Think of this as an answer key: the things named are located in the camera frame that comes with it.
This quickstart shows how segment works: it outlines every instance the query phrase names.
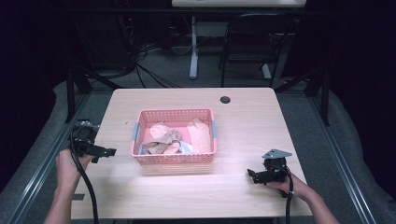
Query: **gray carpet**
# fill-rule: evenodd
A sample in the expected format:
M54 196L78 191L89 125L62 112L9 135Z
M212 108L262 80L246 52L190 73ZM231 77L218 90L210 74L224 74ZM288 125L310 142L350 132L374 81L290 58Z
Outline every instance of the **gray carpet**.
M190 54L175 54L163 50L153 50L139 62L151 72L160 75L184 88L191 87L219 87L220 70L219 49L210 47L200 48L198 78L189 79ZM257 77L260 75L256 68L242 68L245 74ZM230 66L230 76L237 74L240 66ZM144 74L141 76L148 88L160 88L153 79ZM125 77L111 79L126 88L143 88L139 82L136 71ZM276 79L275 86L283 82ZM87 97L86 104L81 105L78 113L79 119L89 119L92 123L100 124L106 112L106 106L111 96L111 90L98 81L92 80L94 91ZM266 86L263 81L234 81L226 80L226 87ZM302 90L304 83L293 87L291 90L277 95L282 112L290 130L292 141L301 161L308 184L318 191L327 205L331 208L341 223L362 223L359 212L340 175L334 155L333 145L330 143L324 129L333 133L337 146L342 150L350 172L354 175L361 192L366 200L376 223L396 223L395 202L374 181L370 171L362 161L361 144L354 125L338 98L331 94L329 119L331 127L323 129L321 120L317 116L315 107L316 99L305 98ZM29 181L36 174L44 157L52 150L67 146L66 137L63 135L64 121L67 116L65 83L54 89L57 94L56 106L53 109L48 123L32 146L29 154L20 169L8 183L0 195L1 216L0 223L7 223L15 217L15 209L20 205ZM61 139L60 146L55 142ZM26 207L22 214L22 223L42 223L52 200L52 193L56 186L56 173L53 164L50 167L45 182L40 187L37 195L33 195L33 203ZM112 223L113 220L101 220L101 223ZM150 220L145 223L264 223L262 219L195 219L195 220ZM284 223L283 217L274 219L274 223ZM92 223L91 220L74 220L73 223ZM131 223L128 220L118 220L117 223ZM312 217L293 217L291 223L314 223Z

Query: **desk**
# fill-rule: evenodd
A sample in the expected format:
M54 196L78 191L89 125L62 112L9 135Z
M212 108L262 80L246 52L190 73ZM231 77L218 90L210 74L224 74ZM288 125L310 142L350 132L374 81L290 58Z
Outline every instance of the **desk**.
M220 97L231 102L223 104ZM131 155L139 110L210 107L217 124L218 151L210 163L140 165ZM115 157L87 169L96 193L99 218L283 217L286 199L253 184L247 168L263 171L262 154L271 148L292 153L288 166L304 174L272 89L116 90L96 145L114 147ZM92 218L90 194L80 181L72 218ZM311 216L305 202L293 198L292 216Z
M306 0L173 0L173 7L304 7ZM191 67L190 67L190 78L197 78L197 67L198 67L198 49L197 49L197 23L195 17L192 17L191 22ZM220 27L216 36L224 36L226 23L216 23L215 26Z

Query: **chair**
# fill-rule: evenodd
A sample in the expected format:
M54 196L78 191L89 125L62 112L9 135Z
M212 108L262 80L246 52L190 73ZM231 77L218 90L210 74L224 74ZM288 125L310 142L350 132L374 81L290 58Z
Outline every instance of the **chair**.
M279 14L246 13L229 21L220 57L221 87L224 87L226 62L257 63L261 69L272 63L272 87L282 43L292 28L292 19Z

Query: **pink basket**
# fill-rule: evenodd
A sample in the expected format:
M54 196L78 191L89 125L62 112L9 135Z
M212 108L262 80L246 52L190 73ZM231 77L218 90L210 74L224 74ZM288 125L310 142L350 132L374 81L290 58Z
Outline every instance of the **pink basket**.
M142 142L152 140L149 129L156 123L163 122L166 126L176 129L182 133L182 140L189 142L190 135L187 124L193 119L200 119L209 127L211 139L211 152L202 154L157 154L139 155L139 146ZM132 141L132 155L140 164L160 163L185 163L185 162L212 162L213 155L217 150L216 123L212 109L189 108L189 109L152 109L142 110L137 116L134 126Z

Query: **human arm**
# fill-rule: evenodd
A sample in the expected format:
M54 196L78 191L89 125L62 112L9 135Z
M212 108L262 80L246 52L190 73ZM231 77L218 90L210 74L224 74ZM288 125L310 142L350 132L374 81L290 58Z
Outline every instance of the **human arm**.
M79 158L82 167L87 169L93 156ZM49 209L45 224L63 224L71 221L71 206L76 186L81 177L75 165L70 149L62 150L56 158L58 185L54 192L52 205Z
M291 174L291 178L293 180L294 196L301 198L308 204L317 224L339 223L319 194L294 174ZM286 177L283 183L270 182L267 183L266 186L272 189L280 189L289 192L290 180Z

